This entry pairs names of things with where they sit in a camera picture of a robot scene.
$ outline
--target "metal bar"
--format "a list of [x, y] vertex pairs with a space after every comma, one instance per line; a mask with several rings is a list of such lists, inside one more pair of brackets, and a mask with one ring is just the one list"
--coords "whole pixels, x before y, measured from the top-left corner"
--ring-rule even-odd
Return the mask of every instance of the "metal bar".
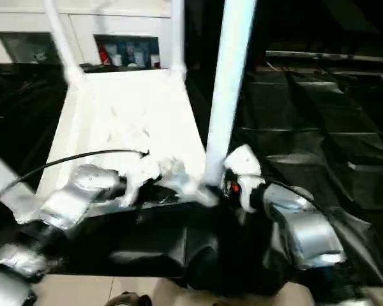
[[172, 0], [172, 63], [170, 69], [186, 76], [184, 64], [184, 0]]
[[332, 61], [366, 61], [366, 62], [383, 62], [383, 57], [352, 55], [352, 54], [334, 54], [334, 53], [318, 53], [318, 52], [297, 52], [297, 51], [266, 51], [266, 57], [292, 57], [297, 59], [328, 59]]
[[61, 61], [64, 64], [64, 74], [69, 84], [79, 84], [84, 79], [84, 72], [75, 61], [71, 47], [66, 39], [65, 31], [57, 13], [53, 0], [43, 0], [45, 13], [50, 21], [54, 43], [56, 44]]
[[221, 184], [256, 0], [226, 0], [207, 139], [205, 182]]

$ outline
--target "floor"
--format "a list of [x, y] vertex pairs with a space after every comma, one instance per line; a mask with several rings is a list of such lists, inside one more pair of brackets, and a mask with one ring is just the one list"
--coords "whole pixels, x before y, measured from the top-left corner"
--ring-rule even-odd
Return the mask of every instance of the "floor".
[[[205, 291], [178, 287], [167, 279], [152, 277], [92, 277], [74, 275], [49, 275], [38, 285], [38, 306], [103, 306], [110, 298], [124, 291], [149, 295], [153, 306], [212, 306], [224, 301], [220, 296]], [[227, 300], [228, 305], [311, 306], [309, 291], [298, 284], [288, 283], [274, 298], [244, 296]]]

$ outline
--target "white pole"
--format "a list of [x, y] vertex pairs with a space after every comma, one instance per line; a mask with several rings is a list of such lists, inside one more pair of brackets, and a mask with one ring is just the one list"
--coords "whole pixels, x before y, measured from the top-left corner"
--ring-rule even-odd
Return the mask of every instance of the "white pole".
[[172, 63], [170, 69], [186, 76], [184, 64], [184, 0], [172, 0]]
[[225, 0], [204, 174], [212, 186], [219, 186], [222, 180], [255, 4], [256, 0]]
[[54, 43], [56, 44], [58, 54], [64, 64], [64, 72], [66, 81], [71, 83], [79, 83], [84, 77], [84, 72], [81, 70], [75, 61], [71, 47], [65, 36], [63, 25], [59, 19], [59, 15], [54, 5], [53, 0], [44, 0], [45, 13], [50, 21]]

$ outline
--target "shelf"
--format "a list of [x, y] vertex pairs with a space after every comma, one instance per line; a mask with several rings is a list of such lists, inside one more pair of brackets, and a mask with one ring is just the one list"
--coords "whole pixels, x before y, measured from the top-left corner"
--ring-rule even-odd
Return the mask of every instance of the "shelf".
[[[170, 17], [170, 0], [55, 0], [59, 13]], [[0, 1], [0, 13], [44, 13], [42, 0]]]

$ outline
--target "black cable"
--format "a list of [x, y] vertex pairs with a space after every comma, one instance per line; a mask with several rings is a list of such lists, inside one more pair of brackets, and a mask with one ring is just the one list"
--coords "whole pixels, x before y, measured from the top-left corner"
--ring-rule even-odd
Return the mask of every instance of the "black cable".
[[2, 190], [0, 190], [0, 196], [2, 196], [4, 193], [6, 193], [9, 189], [13, 188], [16, 186], [19, 182], [22, 182], [25, 179], [28, 179], [30, 176], [36, 174], [37, 172], [40, 172], [44, 170], [45, 168], [55, 166], [56, 164], [61, 164], [65, 163], [66, 161], [72, 161], [74, 159], [82, 158], [82, 157], [87, 157], [87, 156], [92, 156], [92, 155], [100, 155], [100, 154], [109, 154], [109, 153], [119, 153], [119, 152], [134, 152], [134, 153], [139, 153], [142, 155], [142, 157], [148, 155], [149, 153], [143, 153], [140, 151], [136, 150], [127, 150], [127, 149], [112, 149], [112, 150], [100, 150], [100, 151], [92, 151], [92, 152], [86, 152], [86, 153], [81, 153], [69, 157], [64, 157], [61, 159], [57, 159], [56, 161], [51, 161], [47, 164], [43, 164], [42, 166], [39, 166], [30, 172], [27, 172], [25, 175], [19, 177], [17, 180], [14, 180], [10, 184], [8, 184], [6, 187], [4, 187]]

